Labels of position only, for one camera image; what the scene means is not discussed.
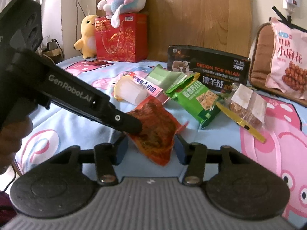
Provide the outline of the person's left hand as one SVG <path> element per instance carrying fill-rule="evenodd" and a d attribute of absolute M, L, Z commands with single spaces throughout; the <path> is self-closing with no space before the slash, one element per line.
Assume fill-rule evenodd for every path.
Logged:
<path fill-rule="evenodd" d="M 1 130 L 1 174 L 4 174 L 15 159 L 16 153 L 22 145 L 22 140 L 33 130 L 33 123 L 30 117 L 25 117 L 19 122 L 12 122 Z"/>

